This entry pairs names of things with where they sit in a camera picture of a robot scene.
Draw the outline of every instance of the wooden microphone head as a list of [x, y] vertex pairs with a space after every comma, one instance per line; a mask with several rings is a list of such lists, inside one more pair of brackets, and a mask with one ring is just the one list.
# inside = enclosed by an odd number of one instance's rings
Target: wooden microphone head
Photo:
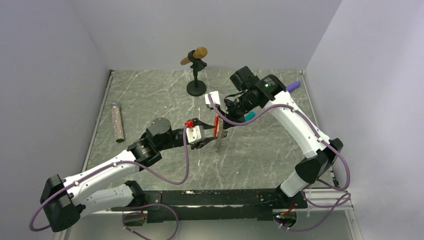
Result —
[[195, 59], [202, 59], [202, 58], [204, 58], [207, 54], [208, 54], [208, 50], [206, 49], [206, 47], [201, 46], [201, 47], [198, 47], [198, 48], [196, 49], [196, 51], [194, 51], [194, 52], [193, 52], [193, 57], [194, 57]]

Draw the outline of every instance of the red object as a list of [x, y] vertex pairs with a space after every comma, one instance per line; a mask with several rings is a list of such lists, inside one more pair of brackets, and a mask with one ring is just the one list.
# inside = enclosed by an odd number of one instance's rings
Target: red object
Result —
[[195, 124], [192, 120], [188, 120], [184, 124], [187, 125], [187, 127], [189, 127], [189, 128], [192, 128], [192, 127], [195, 126]]
[[295, 203], [293, 203], [290, 207], [290, 209], [288, 211], [282, 212], [281, 215], [287, 215], [289, 214], [294, 208], [295, 208]]
[[215, 127], [213, 128], [213, 136], [216, 137], [217, 136], [217, 132], [218, 132], [218, 123], [220, 122], [220, 116], [216, 116], [215, 117], [215, 123], [213, 124]]

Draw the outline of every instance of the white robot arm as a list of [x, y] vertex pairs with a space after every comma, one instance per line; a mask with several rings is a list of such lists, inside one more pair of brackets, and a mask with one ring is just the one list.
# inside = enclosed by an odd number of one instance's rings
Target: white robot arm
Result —
[[[323, 141], [338, 152], [342, 149], [343, 143], [338, 138], [330, 139], [320, 131], [300, 110], [276, 76], [268, 75], [260, 80], [245, 66], [234, 73], [230, 79], [240, 92], [227, 97], [238, 96], [236, 99], [229, 100], [225, 97], [222, 101], [217, 91], [205, 95], [206, 106], [210, 109], [215, 107], [219, 116], [226, 119], [223, 129], [245, 125], [245, 114], [255, 107], [272, 108], [269, 112], [293, 136], [305, 156], [290, 176], [276, 189], [277, 192], [282, 193], [285, 201], [290, 202], [290, 198], [306, 186], [313, 184], [336, 160], [336, 154], [323, 144]], [[221, 110], [223, 102], [227, 112]]]
[[[160, 151], [182, 147], [184, 142], [191, 149], [200, 149], [216, 139], [205, 136], [205, 130], [213, 129], [213, 125], [205, 124], [197, 118], [187, 121], [185, 125], [184, 129], [172, 130], [168, 119], [156, 118], [140, 139], [112, 159], [73, 176], [50, 177], [45, 183], [40, 203], [51, 230], [63, 231], [80, 218], [104, 209], [143, 206], [145, 194], [136, 181], [127, 181], [111, 189], [104, 188], [115, 180], [142, 170], [159, 176], [148, 167], [162, 158]], [[187, 175], [188, 172], [181, 182], [166, 181], [182, 184]], [[40, 228], [34, 228], [32, 223], [30, 229], [38, 231]]]

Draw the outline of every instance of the microphone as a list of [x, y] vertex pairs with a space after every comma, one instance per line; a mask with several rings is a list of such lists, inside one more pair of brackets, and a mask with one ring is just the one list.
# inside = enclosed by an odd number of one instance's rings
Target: microphone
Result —
[[[198, 47], [194, 52], [193, 52], [193, 58], [195, 59], [202, 59], [204, 58], [206, 55], [208, 54], [208, 50], [206, 49], [206, 47], [201, 46]], [[186, 56], [184, 57], [181, 62], [179, 62], [181, 65], [186, 65], [188, 63], [190, 63], [189, 57]]]

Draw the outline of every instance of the marble floor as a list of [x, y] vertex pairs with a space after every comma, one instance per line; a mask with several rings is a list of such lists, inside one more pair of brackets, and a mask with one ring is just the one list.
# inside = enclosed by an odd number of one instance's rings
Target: marble floor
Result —
[[[205, 69], [198, 78], [206, 83], [207, 91], [219, 91], [229, 95], [237, 93], [230, 81], [235, 70]], [[254, 70], [263, 78], [277, 76], [286, 86], [299, 81], [297, 70]], [[187, 94], [186, 85], [193, 79], [189, 70], [119, 70], [114, 72], [106, 97], [100, 123], [87, 162], [87, 169], [101, 164], [132, 144], [144, 133], [152, 120], [164, 117], [172, 128], [183, 128], [184, 122], [199, 118], [213, 125], [215, 112], [206, 108], [204, 98]], [[292, 98], [303, 112], [315, 121], [307, 92], [303, 84], [292, 92]], [[121, 105], [125, 141], [115, 142], [111, 102]], [[206, 131], [212, 136], [212, 130]], [[161, 152], [162, 160], [151, 167], [164, 177], [180, 181], [185, 173], [185, 157], [182, 147]], [[280, 123], [264, 114], [256, 122], [233, 127], [228, 131], [219, 152], [214, 143], [199, 150], [190, 150], [190, 173], [186, 183], [172, 185], [147, 171], [120, 179], [109, 187], [116, 187], [126, 180], [136, 180], [144, 190], [211, 190], [275, 188], [303, 159], [301, 149]], [[327, 171], [321, 179], [330, 181]]]

